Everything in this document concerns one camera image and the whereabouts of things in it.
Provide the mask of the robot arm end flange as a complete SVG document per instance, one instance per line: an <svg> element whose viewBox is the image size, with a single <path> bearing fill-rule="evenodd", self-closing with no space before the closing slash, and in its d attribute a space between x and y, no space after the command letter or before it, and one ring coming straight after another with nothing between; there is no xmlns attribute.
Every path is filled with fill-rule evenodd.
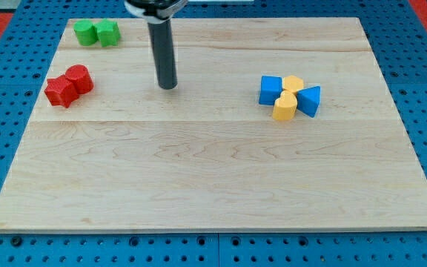
<svg viewBox="0 0 427 267"><path fill-rule="evenodd" d="M126 10L150 24L161 24L173 17L188 0L124 0Z"/></svg>

